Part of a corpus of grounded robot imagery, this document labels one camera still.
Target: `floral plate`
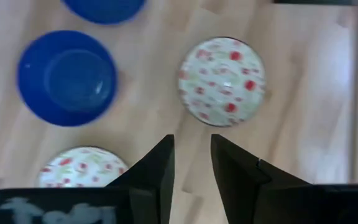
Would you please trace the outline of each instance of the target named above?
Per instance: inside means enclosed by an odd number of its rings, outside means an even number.
[[[217,37],[198,44],[181,65],[183,104],[204,123],[232,126],[252,117],[265,93],[265,70],[247,44]]]
[[[128,170],[115,154],[97,147],[62,152],[39,174],[39,187],[105,187]]]

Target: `blue plate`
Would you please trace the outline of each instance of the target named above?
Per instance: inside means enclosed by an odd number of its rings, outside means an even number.
[[[108,51],[97,40],[61,30],[41,36],[24,51],[17,83],[37,116],[52,124],[77,126],[109,107],[117,77]]]
[[[145,0],[62,0],[77,15],[98,24],[118,24],[136,15]]]

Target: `dark object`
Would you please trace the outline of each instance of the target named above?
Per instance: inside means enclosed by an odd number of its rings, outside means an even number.
[[[274,3],[284,4],[327,4],[327,5],[343,5],[355,6],[358,0],[274,0]]]
[[[311,185],[217,134],[211,154],[230,224],[358,223],[358,185]]]
[[[118,24],[134,17],[145,0],[62,0],[75,14],[97,24]]]
[[[168,224],[173,142],[166,136],[105,188],[0,190],[0,224]]]

